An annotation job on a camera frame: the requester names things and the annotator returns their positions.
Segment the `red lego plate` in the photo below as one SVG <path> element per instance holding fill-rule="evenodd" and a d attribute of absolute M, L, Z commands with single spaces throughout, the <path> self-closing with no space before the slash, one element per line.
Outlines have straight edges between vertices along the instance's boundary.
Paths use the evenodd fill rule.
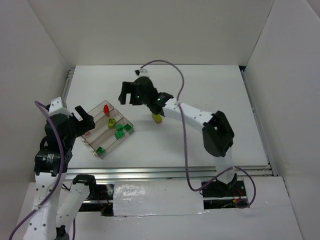
<path fill-rule="evenodd" d="M 105 114 L 107 114 L 109 112 L 109 106 L 107 104 L 103 107 L 103 112 Z"/>

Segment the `lime small lego brick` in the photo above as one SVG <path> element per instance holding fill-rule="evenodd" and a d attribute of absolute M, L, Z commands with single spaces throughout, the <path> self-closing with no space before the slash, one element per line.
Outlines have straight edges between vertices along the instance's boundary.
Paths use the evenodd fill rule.
<path fill-rule="evenodd" d="M 108 119 L 108 123 L 107 123 L 107 126 L 109 129 L 112 129 L 116 126 L 116 119 L 115 118 L 109 118 Z"/>

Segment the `green hollow lego brick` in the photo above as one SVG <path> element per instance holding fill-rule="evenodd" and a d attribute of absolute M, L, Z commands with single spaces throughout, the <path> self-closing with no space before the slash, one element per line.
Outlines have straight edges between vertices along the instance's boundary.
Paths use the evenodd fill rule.
<path fill-rule="evenodd" d="M 101 154 L 103 154 L 105 152 L 105 149 L 100 146 L 100 147 L 97 148 L 96 152 L 97 152 L 98 155 L 101 155 Z"/>

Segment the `lime yellow long lego brick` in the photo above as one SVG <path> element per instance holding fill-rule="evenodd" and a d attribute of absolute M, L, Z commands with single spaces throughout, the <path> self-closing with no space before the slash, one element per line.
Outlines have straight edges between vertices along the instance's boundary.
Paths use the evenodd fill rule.
<path fill-rule="evenodd" d="M 159 124 L 163 121 L 162 116 L 160 114 L 151 113 L 153 120 L 156 124 Z"/>

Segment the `green lego brick with print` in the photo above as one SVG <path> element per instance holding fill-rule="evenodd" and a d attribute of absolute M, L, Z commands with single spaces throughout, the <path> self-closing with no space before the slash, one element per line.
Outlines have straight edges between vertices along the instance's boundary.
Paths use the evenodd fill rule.
<path fill-rule="evenodd" d="M 115 129 L 117 132 L 123 133 L 124 132 L 124 127 L 122 124 L 118 124 L 115 126 Z"/>

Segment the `green square lego brick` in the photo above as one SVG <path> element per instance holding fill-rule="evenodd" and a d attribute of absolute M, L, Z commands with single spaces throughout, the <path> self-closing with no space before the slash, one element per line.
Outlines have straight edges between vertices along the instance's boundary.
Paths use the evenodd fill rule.
<path fill-rule="evenodd" d="M 114 136 L 117 140 L 120 139 L 121 137 L 123 137 L 124 135 L 125 135 L 125 132 L 123 130 L 116 131 L 114 134 Z"/>

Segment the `green curved lego brick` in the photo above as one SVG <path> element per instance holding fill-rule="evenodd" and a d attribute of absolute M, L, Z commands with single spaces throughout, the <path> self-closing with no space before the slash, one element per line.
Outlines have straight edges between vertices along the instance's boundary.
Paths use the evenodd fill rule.
<path fill-rule="evenodd" d="M 123 129 L 124 129 L 126 132 L 128 132 L 131 128 L 132 128 L 132 127 L 131 127 L 129 124 L 125 124 L 125 125 L 123 126 Z"/>

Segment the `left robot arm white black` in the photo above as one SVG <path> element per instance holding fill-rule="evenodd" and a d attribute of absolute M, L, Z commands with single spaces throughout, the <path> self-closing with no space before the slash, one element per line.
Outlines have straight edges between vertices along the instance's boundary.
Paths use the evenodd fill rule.
<path fill-rule="evenodd" d="M 71 183 L 64 202 L 60 192 L 73 156 L 76 138 L 95 128 L 93 116 L 80 105 L 75 107 L 81 116 L 77 119 L 67 109 L 64 100 L 57 97 L 50 104 L 34 102 L 46 118 L 45 137 L 34 157 L 35 195 L 32 211 L 17 224 L 9 238 L 28 222 L 24 240 L 72 240 L 76 234 L 76 216 L 83 201 L 96 193 L 93 175 L 78 174 Z"/>

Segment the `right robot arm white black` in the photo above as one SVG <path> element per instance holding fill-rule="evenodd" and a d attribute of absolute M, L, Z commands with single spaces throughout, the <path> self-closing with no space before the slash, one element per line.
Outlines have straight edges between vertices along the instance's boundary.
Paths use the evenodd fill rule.
<path fill-rule="evenodd" d="M 134 82 L 122 83 L 118 97 L 122 105 L 126 103 L 127 94 L 130 94 L 129 104 L 145 105 L 153 114 L 182 122 L 185 175 L 192 191 L 201 191 L 214 181 L 220 184 L 223 190 L 230 190 L 235 185 L 237 174 L 233 164 L 226 159 L 226 155 L 231 152 L 235 134 L 223 112 L 211 113 L 179 102 L 177 97 L 157 91 L 147 76 L 139 76 Z M 204 149 L 217 160 L 222 160 L 224 166 L 221 172 L 199 188 L 193 188 L 190 182 L 186 125 L 202 134 Z"/>

